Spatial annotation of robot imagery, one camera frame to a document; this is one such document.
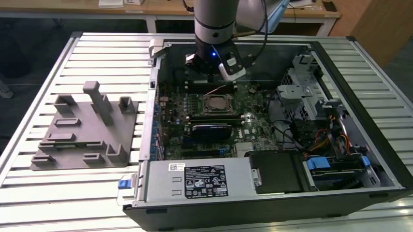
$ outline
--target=floor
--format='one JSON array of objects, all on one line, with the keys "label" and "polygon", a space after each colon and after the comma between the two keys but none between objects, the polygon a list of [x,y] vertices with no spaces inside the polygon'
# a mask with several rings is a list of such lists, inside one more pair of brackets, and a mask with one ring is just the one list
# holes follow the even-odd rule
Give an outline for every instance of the floor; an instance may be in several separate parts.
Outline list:
[{"label": "floor", "polygon": [[[160,33],[191,33],[192,23],[160,22]],[[57,27],[50,19],[6,19],[0,18],[0,36],[6,34],[15,39],[22,54],[30,66],[30,72],[21,78],[3,78],[10,85],[14,96],[11,99],[0,98],[0,154],[7,138],[22,119],[25,111],[36,96],[41,83],[58,57],[61,49],[69,39],[72,31],[86,32],[146,32],[141,20],[62,20]],[[413,100],[413,40],[396,54],[392,62],[384,67],[384,72],[394,80],[410,100]]]}]

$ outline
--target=power supply label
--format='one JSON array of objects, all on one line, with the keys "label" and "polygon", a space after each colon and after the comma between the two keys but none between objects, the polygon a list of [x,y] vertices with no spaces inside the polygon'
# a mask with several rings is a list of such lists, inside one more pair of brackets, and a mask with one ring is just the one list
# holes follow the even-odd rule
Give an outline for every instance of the power supply label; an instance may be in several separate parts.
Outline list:
[{"label": "power supply label", "polygon": [[225,169],[223,165],[185,167],[185,198],[225,197]]}]

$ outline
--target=circuit board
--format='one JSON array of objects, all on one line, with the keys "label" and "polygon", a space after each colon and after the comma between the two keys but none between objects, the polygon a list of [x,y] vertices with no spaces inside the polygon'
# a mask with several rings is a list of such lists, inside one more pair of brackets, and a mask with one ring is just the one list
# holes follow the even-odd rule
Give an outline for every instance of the circuit board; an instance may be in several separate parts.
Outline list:
[{"label": "circuit board", "polygon": [[[236,157],[236,143],[249,142],[253,150],[276,150],[277,143],[273,135],[273,131],[269,127],[267,113],[264,112],[268,93],[265,90],[260,90],[256,85],[249,83],[236,83],[236,91],[232,94],[188,94],[183,87],[169,87],[172,89],[166,93],[162,104],[162,132],[165,160],[181,160],[181,159],[201,159],[209,158],[208,155],[201,156],[184,156],[195,151],[219,151],[220,158]],[[208,102],[209,108],[205,108],[205,100],[213,100]],[[221,107],[219,103],[224,101],[225,105]],[[215,143],[193,143],[191,136],[187,135],[187,131],[195,125],[187,123],[187,116],[208,116],[224,114],[240,115],[241,124],[231,127],[229,138]],[[205,124],[213,124],[213,119],[208,119]]]}]

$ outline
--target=metal slotted table surface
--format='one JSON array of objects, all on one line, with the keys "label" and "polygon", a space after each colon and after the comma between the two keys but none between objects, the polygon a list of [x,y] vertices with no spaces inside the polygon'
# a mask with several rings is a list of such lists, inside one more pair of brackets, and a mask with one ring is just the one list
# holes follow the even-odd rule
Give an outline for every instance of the metal slotted table surface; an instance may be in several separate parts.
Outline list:
[{"label": "metal slotted table surface", "polygon": [[[9,145],[0,157],[1,231],[141,231],[116,204],[117,180],[137,170],[150,68],[150,39],[192,39],[191,34],[82,33],[72,37],[52,68]],[[248,40],[261,40],[252,36]],[[370,116],[413,172],[413,105],[356,42],[343,37],[271,36],[276,41],[319,41]],[[125,168],[37,171],[30,158],[45,134],[60,93],[89,101],[84,81],[98,81],[109,100],[138,101],[130,165]],[[259,223],[191,231],[410,231],[413,198],[375,204],[346,217]]]}]

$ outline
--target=blue latch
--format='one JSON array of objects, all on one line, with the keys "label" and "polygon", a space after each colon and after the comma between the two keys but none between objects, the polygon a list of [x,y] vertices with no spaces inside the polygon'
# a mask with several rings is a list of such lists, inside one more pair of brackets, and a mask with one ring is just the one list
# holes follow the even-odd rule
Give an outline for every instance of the blue latch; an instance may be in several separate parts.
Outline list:
[{"label": "blue latch", "polygon": [[118,180],[117,189],[130,189],[130,179]]},{"label": "blue latch", "polygon": [[363,166],[368,167],[370,166],[368,158],[366,156],[362,156],[360,160],[362,160]]},{"label": "blue latch", "polygon": [[318,168],[330,168],[330,163],[326,157],[310,158],[306,163],[310,170]]}]

